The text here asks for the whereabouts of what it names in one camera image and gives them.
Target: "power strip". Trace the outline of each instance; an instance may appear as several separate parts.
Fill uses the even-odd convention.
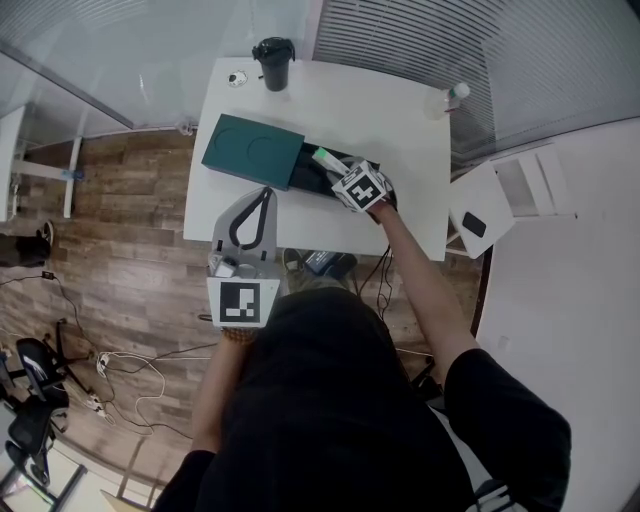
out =
[[[85,401],[85,404],[89,409],[95,412],[101,418],[107,419],[107,413],[104,410],[104,406],[102,405],[102,400],[98,398],[98,395],[95,393],[89,394],[89,398]]]
[[[108,364],[109,364],[109,355],[108,354],[102,354],[96,360],[96,371],[98,372],[98,375],[100,375],[100,377],[102,377],[103,379],[107,378],[107,376],[104,373],[104,371],[107,368]]]

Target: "office chair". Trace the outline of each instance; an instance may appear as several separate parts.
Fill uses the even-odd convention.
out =
[[[11,441],[5,443],[7,454],[23,474],[26,474],[26,463],[31,458],[31,473],[44,487],[50,481],[47,440],[55,439],[52,420],[66,417],[69,408],[69,395],[61,387],[62,383],[70,377],[80,389],[90,393],[69,368],[75,362],[86,361],[86,358],[67,359],[64,356],[61,333],[64,324],[64,319],[56,323],[56,350],[47,343],[49,335],[43,341],[25,338],[16,343],[21,370],[8,371],[6,357],[0,357],[0,382],[5,388],[12,389],[15,379],[27,377],[32,393],[24,402],[13,403],[16,418],[9,426]]]

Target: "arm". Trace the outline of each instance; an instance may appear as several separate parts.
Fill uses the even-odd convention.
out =
[[[385,202],[370,209],[389,238],[407,297],[444,382],[453,361],[479,348],[465,325],[453,289],[413,238],[398,212]]]
[[[387,204],[371,210],[389,237],[409,302],[443,382],[446,377],[453,430],[527,510],[560,510],[569,479],[568,423],[486,352],[472,350],[480,347],[465,327],[452,288],[398,213]]]
[[[217,453],[222,439],[222,414],[240,379],[248,345],[224,337],[217,346],[205,373],[191,417],[191,451]]]

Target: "dark green box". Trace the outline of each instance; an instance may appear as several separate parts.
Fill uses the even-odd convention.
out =
[[[202,164],[287,190],[303,142],[298,133],[221,114]]]

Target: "forearm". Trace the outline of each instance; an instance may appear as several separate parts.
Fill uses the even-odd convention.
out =
[[[429,260],[400,218],[384,206],[376,212],[389,238],[398,272],[420,329],[433,350],[442,378],[464,351],[478,348],[451,285]]]
[[[191,450],[217,453],[222,438],[222,414],[240,379],[249,347],[222,339],[193,404]]]

